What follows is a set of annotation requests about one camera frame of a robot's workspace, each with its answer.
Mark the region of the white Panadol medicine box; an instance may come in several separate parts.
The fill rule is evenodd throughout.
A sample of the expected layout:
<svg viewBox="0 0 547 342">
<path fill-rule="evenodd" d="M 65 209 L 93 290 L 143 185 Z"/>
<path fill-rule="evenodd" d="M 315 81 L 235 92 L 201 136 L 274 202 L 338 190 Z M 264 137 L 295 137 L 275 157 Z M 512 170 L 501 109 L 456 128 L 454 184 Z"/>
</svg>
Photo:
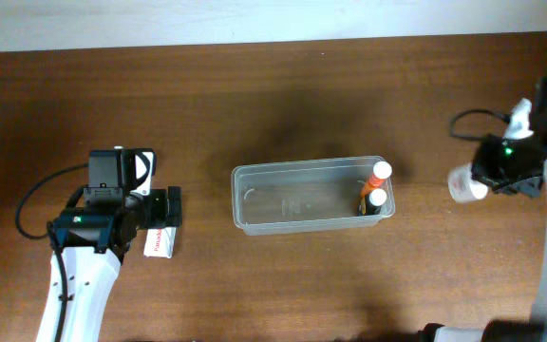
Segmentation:
<svg viewBox="0 0 547 342">
<path fill-rule="evenodd" d="M 145 257 L 171 258 L 174 253 L 176 227 L 149 229 L 143 249 Z"/>
</svg>

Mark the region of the orange tube white cap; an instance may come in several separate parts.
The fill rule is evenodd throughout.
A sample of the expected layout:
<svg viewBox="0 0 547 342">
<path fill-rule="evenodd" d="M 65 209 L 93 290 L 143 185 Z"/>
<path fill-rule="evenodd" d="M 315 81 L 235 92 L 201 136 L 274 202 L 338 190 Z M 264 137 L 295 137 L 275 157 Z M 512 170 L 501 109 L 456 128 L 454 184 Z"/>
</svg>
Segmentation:
<svg viewBox="0 0 547 342">
<path fill-rule="evenodd" d="M 391 176 L 392 166 L 387 161 L 378 161 L 372 167 L 372 172 L 362 187 L 360 197 L 363 198 L 381 185 Z"/>
</svg>

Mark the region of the black tube white cap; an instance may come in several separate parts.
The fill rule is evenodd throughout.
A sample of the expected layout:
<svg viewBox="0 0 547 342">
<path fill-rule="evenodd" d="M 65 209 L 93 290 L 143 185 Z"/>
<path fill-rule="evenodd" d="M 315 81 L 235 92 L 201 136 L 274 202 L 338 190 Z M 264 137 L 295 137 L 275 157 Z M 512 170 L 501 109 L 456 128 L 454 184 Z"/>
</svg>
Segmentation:
<svg viewBox="0 0 547 342">
<path fill-rule="evenodd" d="M 379 215 L 386 201 L 387 192 L 381 188 L 374 189 L 361 198 L 358 206 L 358 215 Z"/>
</svg>

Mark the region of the white pump bottle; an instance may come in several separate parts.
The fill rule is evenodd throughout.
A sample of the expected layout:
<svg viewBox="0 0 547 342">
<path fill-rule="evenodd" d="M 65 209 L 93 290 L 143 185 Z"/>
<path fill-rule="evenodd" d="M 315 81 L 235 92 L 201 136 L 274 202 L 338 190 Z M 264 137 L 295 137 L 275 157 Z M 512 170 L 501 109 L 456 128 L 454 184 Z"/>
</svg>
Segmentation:
<svg viewBox="0 0 547 342">
<path fill-rule="evenodd" d="M 450 171 L 447 179 L 451 198 L 457 203 L 483 200 L 488 187 L 472 179 L 472 164 L 467 163 Z"/>
</svg>

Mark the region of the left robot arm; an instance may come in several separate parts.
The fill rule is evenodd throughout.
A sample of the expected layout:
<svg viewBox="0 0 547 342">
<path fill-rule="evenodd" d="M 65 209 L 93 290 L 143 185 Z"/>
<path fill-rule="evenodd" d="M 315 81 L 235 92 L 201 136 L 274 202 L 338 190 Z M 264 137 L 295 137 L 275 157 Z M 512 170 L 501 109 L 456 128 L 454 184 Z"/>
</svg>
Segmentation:
<svg viewBox="0 0 547 342">
<path fill-rule="evenodd" d="M 181 189 L 156 189 L 143 199 L 147 211 L 146 257 L 170 258 L 182 222 Z M 112 242 L 78 237 L 65 228 L 65 218 L 48 226 L 54 237 L 50 261 L 51 287 L 36 339 L 38 341 L 96 341 L 106 302 L 123 263 L 123 248 Z"/>
</svg>

